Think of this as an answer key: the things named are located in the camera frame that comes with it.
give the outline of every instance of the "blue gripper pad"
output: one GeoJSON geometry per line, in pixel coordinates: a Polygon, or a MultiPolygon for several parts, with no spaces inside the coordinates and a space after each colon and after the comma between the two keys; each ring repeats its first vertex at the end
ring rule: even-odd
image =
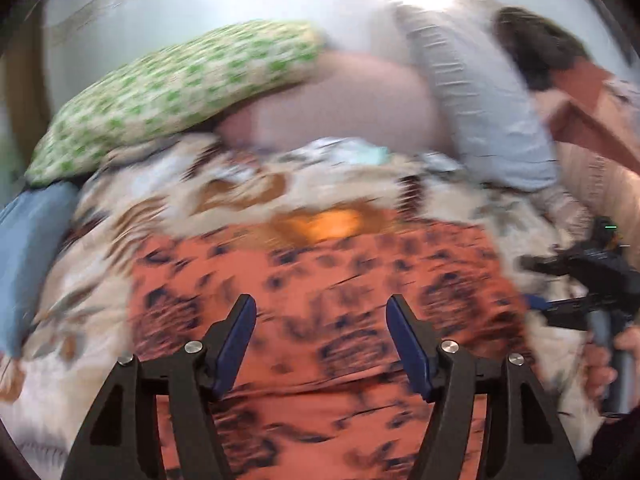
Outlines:
{"type": "Polygon", "coordinates": [[[529,303],[529,308],[531,310],[546,310],[552,306],[547,302],[547,300],[545,300],[545,298],[541,298],[540,296],[534,296],[533,294],[523,294],[522,296],[525,301],[529,303]]]}
{"type": "Polygon", "coordinates": [[[249,339],[254,332],[256,318],[255,300],[248,296],[216,360],[216,381],[212,391],[217,399],[222,398],[236,382],[249,339]]]}
{"type": "Polygon", "coordinates": [[[393,296],[386,302],[386,326],[398,350],[402,367],[409,377],[411,388],[430,402],[431,378],[435,375],[438,364],[425,355],[393,296]]]}

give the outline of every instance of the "wall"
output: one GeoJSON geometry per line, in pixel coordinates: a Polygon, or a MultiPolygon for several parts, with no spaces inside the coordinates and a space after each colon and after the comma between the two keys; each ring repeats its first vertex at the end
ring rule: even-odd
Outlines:
{"type": "Polygon", "coordinates": [[[19,178],[24,172],[22,158],[14,141],[6,110],[4,92],[5,59],[0,58],[0,208],[18,194],[22,186],[19,178]]]}
{"type": "Polygon", "coordinates": [[[23,160],[47,131],[49,103],[42,65],[42,5],[38,4],[4,52],[6,106],[23,160]]]}
{"type": "MultiPolygon", "coordinates": [[[[331,46],[409,62],[387,0],[46,0],[45,66],[55,111],[108,71],[151,50],[252,18],[313,20],[331,46]]],[[[424,6],[434,0],[409,0],[424,6]]],[[[497,0],[556,20],[596,62],[636,78],[588,0],[497,0]]]]}

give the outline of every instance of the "handle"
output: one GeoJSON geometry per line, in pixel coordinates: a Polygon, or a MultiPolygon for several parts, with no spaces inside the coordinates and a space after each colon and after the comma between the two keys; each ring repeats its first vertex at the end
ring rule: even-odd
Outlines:
{"type": "Polygon", "coordinates": [[[629,326],[628,317],[619,310],[592,310],[587,316],[589,328],[593,332],[593,342],[611,351],[610,366],[618,373],[616,380],[605,389],[602,415],[620,418],[634,408],[636,396],[634,358],[629,352],[613,348],[613,339],[629,326]]]}
{"type": "Polygon", "coordinates": [[[630,352],[614,350],[610,366],[618,372],[602,401],[602,415],[620,418],[631,412],[636,396],[636,362],[630,352]]]}
{"type": "Polygon", "coordinates": [[[186,480],[232,480],[234,477],[209,405],[200,395],[196,369],[204,358],[184,353],[169,375],[169,410],[182,477],[186,480]]]}

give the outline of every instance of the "metal screw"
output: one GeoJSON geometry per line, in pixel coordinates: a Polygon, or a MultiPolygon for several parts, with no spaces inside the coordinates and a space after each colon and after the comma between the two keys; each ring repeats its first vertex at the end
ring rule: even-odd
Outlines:
{"type": "Polygon", "coordinates": [[[200,350],[202,350],[202,343],[200,341],[189,341],[184,346],[184,351],[187,354],[197,354],[200,350]]]}
{"type": "Polygon", "coordinates": [[[458,350],[460,350],[460,346],[458,345],[458,343],[456,343],[455,341],[451,341],[451,340],[443,341],[442,344],[440,345],[440,347],[447,354],[455,354],[458,350]]]}
{"type": "Polygon", "coordinates": [[[520,354],[509,354],[509,362],[512,365],[522,366],[524,364],[524,357],[520,354]]]}
{"type": "Polygon", "coordinates": [[[127,366],[132,361],[133,361],[133,354],[129,352],[118,357],[118,364],[120,366],[127,366]]]}

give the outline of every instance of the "gray pillowcase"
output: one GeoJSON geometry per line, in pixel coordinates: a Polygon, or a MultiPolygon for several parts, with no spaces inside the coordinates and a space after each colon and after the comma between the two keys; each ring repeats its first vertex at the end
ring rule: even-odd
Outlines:
{"type": "Polygon", "coordinates": [[[396,5],[416,64],[442,102],[462,162],[478,182],[536,191],[558,178],[551,136],[497,42],[463,9],[396,5]]]}

